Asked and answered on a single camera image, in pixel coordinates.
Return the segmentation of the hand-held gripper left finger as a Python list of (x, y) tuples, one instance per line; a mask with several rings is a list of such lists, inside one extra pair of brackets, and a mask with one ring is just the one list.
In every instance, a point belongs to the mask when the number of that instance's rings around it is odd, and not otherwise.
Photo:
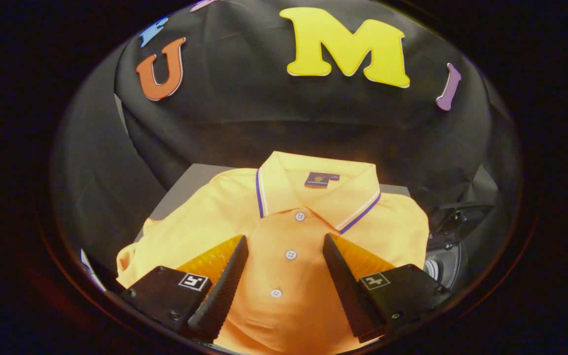
[(153, 268), (120, 298), (182, 337), (213, 342), (232, 306), (248, 255), (246, 237), (235, 236), (178, 268)]

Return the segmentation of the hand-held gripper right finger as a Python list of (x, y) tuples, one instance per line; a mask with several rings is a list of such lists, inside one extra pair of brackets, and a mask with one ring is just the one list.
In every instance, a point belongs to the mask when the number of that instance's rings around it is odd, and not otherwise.
[(345, 240), (328, 233), (322, 253), (350, 329), (359, 342), (394, 341), (428, 321), (450, 290), (413, 264), (379, 266), (355, 278), (343, 250)]

